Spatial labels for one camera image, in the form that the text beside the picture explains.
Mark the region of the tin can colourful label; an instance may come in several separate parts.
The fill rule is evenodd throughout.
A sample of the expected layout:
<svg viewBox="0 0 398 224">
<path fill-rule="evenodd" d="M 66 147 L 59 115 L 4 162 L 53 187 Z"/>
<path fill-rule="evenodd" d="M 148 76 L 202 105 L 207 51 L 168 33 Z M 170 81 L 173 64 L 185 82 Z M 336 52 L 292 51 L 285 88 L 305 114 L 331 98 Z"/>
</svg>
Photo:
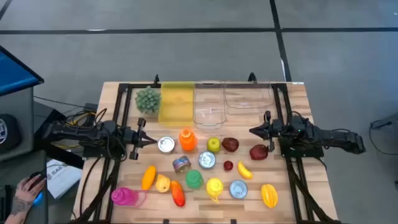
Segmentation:
<svg viewBox="0 0 398 224">
<path fill-rule="evenodd" d="M 185 170 L 191 168 L 192 164 L 188 158 L 188 156 L 182 156 L 172 163 L 175 173 L 181 173 Z"/>
</svg>

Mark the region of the blue screen monitor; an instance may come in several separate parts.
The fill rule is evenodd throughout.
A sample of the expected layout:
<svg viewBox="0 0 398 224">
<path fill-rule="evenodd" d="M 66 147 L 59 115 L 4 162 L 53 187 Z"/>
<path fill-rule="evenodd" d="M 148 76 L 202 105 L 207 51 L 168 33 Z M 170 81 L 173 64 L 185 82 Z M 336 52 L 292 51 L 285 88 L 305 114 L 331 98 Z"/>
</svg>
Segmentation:
<svg viewBox="0 0 398 224">
<path fill-rule="evenodd" d="M 0 45 L 0 96 L 43 82 L 41 76 Z"/>
</svg>

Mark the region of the yellow plastic bottle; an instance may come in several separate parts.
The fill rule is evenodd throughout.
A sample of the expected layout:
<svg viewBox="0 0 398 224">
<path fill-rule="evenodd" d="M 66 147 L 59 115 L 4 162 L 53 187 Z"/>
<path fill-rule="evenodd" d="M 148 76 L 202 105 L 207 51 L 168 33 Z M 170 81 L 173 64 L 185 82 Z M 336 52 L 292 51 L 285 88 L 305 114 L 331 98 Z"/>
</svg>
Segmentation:
<svg viewBox="0 0 398 224">
<path fill-rule="evenodd" d="M 224 185 L 219 178 L 212 177 L 206 182 L 206 193 L 215 203 L 219 203 L 218 197 L 223 189 Z"/>
</svg>

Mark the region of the green plastic bottle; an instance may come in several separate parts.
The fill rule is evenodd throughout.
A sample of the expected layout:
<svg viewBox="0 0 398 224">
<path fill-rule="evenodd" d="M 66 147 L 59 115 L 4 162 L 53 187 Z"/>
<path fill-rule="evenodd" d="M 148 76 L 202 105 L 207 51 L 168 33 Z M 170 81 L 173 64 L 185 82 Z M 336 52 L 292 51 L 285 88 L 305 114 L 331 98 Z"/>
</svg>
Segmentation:
<svg viewBox="0 0 398 224">
<path fill-rule="evenodd" d="M 190 170 L 186 173 L 185 181 L 190 189 L 200 189 L 204 184 L 203 176 L 198 170 Z"/>
</svg>

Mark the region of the green toy apple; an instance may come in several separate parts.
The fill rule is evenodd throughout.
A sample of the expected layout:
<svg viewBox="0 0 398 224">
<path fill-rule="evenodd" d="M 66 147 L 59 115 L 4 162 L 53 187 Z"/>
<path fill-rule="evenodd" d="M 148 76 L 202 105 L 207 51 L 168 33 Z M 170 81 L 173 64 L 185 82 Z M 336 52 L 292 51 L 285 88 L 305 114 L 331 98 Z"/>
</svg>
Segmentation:
<svg viewBox="0 0 398 224">
<path fill-rule="evenodd" d="M 212 153 L 219 153 L 221 149 L 221 141 L 216 138 L 216 137 L 212 137 L 209 138 L 207 141 L 207 150 L 212 152 Z"/>
</svg>

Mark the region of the dark red fig-shaped fruit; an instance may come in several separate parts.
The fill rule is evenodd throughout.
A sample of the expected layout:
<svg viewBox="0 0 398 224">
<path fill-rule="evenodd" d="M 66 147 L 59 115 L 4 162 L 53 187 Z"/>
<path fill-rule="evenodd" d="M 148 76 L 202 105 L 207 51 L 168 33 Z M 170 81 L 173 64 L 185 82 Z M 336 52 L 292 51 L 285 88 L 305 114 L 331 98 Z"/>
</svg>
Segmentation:
<svg viewBox="0 0 398 224">
<path fill-rule="evenodd" d="M 224 138 L 221 142 L 221 145 L 228 152 L 235 152 L 239 147 L 239 141 L 236 138 Z"/>
</svg>

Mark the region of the black aluminium table frame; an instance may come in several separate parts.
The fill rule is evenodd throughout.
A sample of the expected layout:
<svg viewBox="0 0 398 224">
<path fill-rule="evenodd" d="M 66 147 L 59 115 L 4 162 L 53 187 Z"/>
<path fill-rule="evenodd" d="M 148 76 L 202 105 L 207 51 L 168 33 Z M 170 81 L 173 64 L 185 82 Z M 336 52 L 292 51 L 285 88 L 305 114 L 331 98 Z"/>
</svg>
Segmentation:
<svg viewBox="0 0 398 224">
<path fill-rule="evenodd" d="M 278 93 L 282 100 L 282 114 L 286 120 L 285 102 L 282 96 L 282 90 L 279 87 L 286 87 L 290 103 L 293 109 L 304 113 L 311 121 L 311 111 L 305 91 L 304 84 L 277 82 Z M 132 129 L 137 128 L 137 120 L 144 117 L 136 108 L 134 98 L 137 91 L 150 83 L 118 83 L 105 82 L 101 92 L 98 110 L 107 108 L 107 112 L 103 119 L 116 118 L 118 124 L 123 126 L 131 126 Z M 155 115 L 146 116 L 146 126 L 144 130 L 147 135 L 154 139 L 160 139 L 163 136 L 173 137 L 176 146 L 171 154 L 163 154 L 152 144 L 138 149 L 138 160 L 128 159 L 129 152 L 133 146 L 127 147 L 127 159 L 121 163 L 118 169 L 118 179 L 115 181 L 116 187 L 128 187 L 130 189 L 141 189 L 141 177 L 150 165 L 155 165 L 156 171 L 166 175 L 172 180 L 178 180 L 185 192 L 186 204 L 184 207 L 178 207 L 172 200 L 171 193 L 159 193 L 154 187 L 147 193 L 146 201 L 138 208 L 121 207 L 113 205 L 109 206 L 108 189 L 99 205 L 98 211 L 94 211 L 89 221 L 92 221 L 95 214 L 99 214 L 99 220 L 109 218 L 111 223 L 162 223 L 169 221 L 170 224 L 194 224 L 194 223 L 237 223 L 237 224 L 253 224 L 253 223 L 297 223 L 295 217 L 294 204 L 292 199 L 292 191 L 289 183 L 287 166 L 285 158 L 280 153 L 279 143 L 275 143 L 275 150 L 263 161 L 253 161 L 250 159 L 249 150 L 252 146 L 260 143 L 266 143 L 261 138 L 249 132 L 249 128 L 259 126 L 262 123 L 262 116 L 265 110 L 270 110 L 272 118 L 277 117 L 275 103 L 263 109 L 242 109 L 236 110 L 232 108 L 229 114 L 227 106 L 226 121 L 220 128 L 211 129 L 209 127 L 197 128 L 193 131 L 198 139 L 198 145 L 195 153 L 187 153 L 192 163 L 193 169 L 201 170 L 205 181 L 211 177 L 218 177 L 224 183 L 224 191 L 219 196 L 219 204 L 212 201 L 205 193 L 204 187 L 200 190 L 189 190 L 182 173 L 176 174 L 172 167 L 172 161 L 184 155 L 183 149 L 178 142 L 178 134 L 180 126 L 167 126 L 165 123 L 158 123 Z M 212 170 L 202 170 L 198 165 L 198 153 L 206 149 L 206 142 L 209 137 L 234 137 L 239 140 L 239 148 L 236 152 L 226 152 L 221 150 L 216 156 L 217 165 Z M 231 160 L 234 164 L 232 171 L 225 172 L 223 170 L 223 162 Z M 227 186 L 235 179 L 243 179 L 236 168 L 239 160 L 251 172 L 254 173 L 252 180 L 244 180 L 249 188 L 248 195 L 245 199 L 233 199 Z M 317 204 L 332 219 L 337 220 L 335 203 L 331 194 L 325 166 L 316 159 L 302 159 L 304 174 L 308 182 L 307 186 Z M 83 194 L 82 212 L 87 209 L 98 193 L 99 187 L 104 178 L 103 171 L 107 177 L 111 173 L 114 162 L 110 161 L 109 165 L 105 165 L 105 159 L 100 159 L 93 167 L 89 178 L 86 182 L 86 188 Z M 275 208 L 268 208 L 261 199 L 261 185 L 273 185 L 279 195 L 279 202 Z"/>
</svg>

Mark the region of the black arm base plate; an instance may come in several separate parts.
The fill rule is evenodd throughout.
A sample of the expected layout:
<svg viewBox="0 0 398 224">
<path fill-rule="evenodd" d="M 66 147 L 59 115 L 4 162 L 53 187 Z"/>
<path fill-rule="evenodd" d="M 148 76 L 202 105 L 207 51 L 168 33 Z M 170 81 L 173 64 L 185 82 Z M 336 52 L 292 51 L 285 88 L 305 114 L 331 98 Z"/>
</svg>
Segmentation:
<svg viewBox="0 0 398 224">
<path fill-rule="evenodd" d="M 323 149 L 316 144 L 299 139 L 279 138 L 280 151 L 284 157 L 323 157 Z"/>
<path fill-rule="evenodd" d="M 121 146 L 110 145 L 109 147 L 84 147 L 82 156 L 120 159 L 124 157 L 124 155 L 125 152 Z"/>
</svg>

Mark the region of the orange plastic bottle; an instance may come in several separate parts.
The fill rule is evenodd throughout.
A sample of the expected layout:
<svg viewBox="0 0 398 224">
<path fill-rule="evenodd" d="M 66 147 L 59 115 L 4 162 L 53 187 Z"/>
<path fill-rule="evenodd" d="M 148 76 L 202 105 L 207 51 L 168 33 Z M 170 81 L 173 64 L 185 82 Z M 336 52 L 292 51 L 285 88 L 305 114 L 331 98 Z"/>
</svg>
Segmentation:
<svg viewBox="0 0 398 224">
<path fill-rule="evenodd" d="M 184 151 L 192 152 L 196 149 L 197 138 L 191 129 L 181 130 L 178 139 Z"/>
</svg>

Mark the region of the dark red lumpy fruit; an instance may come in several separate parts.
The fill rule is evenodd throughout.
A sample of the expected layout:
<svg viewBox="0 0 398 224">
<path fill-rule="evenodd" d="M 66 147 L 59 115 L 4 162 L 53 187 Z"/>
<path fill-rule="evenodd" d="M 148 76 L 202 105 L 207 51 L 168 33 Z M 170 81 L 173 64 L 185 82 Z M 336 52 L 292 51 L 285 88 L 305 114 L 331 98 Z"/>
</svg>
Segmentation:
<svg viewBox="0 0 398 224">
<path fill-rule="evenodd" d="M 249 155 L 252 160 L 260 161 L 268 157 L 269 148 L 263 144 L 257 144 L 249 150 Z"/>
</svg>

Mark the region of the pink plastic bottle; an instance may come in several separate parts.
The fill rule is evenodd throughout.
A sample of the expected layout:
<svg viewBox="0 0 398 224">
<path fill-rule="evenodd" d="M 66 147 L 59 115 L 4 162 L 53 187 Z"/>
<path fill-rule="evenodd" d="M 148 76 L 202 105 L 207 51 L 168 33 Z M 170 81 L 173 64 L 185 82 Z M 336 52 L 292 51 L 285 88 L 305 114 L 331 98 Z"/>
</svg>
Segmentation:
<svg viewBox="0 0 398 224">
<path fill-rule="evenodd" d="M 126 187 L 115 189 L 111 193 L 114 204 L 125 207 L 139 207 L 146 199 L 145 190 L 133 190 Z"/>
</svg>

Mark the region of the person's forearm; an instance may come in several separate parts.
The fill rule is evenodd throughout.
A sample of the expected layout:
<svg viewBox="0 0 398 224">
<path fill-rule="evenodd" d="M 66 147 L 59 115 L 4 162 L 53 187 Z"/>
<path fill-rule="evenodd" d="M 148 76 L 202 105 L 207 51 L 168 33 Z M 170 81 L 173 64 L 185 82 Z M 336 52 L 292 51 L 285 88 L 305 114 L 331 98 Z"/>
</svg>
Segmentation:
<svg viewBox="0 0 398 224">
<path fill-rule="evenodd" d="M 21 199 L 15 199 L 12 203 L 12 209 L 4 224 L 24 224 L 32 202 Z"/>
</svg>

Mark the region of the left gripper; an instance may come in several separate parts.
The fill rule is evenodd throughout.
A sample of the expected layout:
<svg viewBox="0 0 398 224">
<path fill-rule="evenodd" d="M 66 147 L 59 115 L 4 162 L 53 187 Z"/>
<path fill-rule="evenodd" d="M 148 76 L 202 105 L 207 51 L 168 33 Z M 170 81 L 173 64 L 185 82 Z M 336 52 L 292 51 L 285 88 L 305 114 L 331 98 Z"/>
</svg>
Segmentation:
<svg viewBox="0 0 398 224">
<path fill-rule="evenodd" d="M 138 159 L 139 148 L 144 148 L 146 146 L 157 144 L 157 140 L 149 137 L 147 133 L 144 131 L 144 127 L 146 125 L 146 120 L 144 118 L 139 118 L 137 125 L 138 129 L 136 131 L 132 130 L 130 126 L 127 126 L 124 129 L 123 142 L 126 144 L 133 145 L 133 150 L 130 152 L 129 155 L 129 158 L 132 160 Z"/>
</svg>

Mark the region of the black keyboard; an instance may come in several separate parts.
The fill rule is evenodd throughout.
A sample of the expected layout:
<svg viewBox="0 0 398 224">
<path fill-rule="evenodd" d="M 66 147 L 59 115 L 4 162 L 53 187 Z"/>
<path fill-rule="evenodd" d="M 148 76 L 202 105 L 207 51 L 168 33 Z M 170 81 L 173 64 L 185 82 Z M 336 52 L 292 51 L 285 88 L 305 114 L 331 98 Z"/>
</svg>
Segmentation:
<svg viewBox="0 0 398 224">
<path fill-rule="evenodd" d="M 0 185 L 0 224 L 4 224 L 11 212 L 12 187 Z"/>
</svg>

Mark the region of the green broccoli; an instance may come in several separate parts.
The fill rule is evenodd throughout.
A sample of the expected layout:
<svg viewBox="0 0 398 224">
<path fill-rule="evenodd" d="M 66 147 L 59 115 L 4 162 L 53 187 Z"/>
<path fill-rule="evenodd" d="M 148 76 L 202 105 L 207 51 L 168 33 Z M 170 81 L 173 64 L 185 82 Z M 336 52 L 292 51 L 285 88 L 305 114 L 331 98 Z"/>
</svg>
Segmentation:
<svg viewBox="0 0 398 224">
<path fill-rule="evenodd" d="M 155 114 L 159 111 L 161 94 L 150 86 L 137 92 L 135 97 L 137 109 L 144 114 Z"/>
</svg>

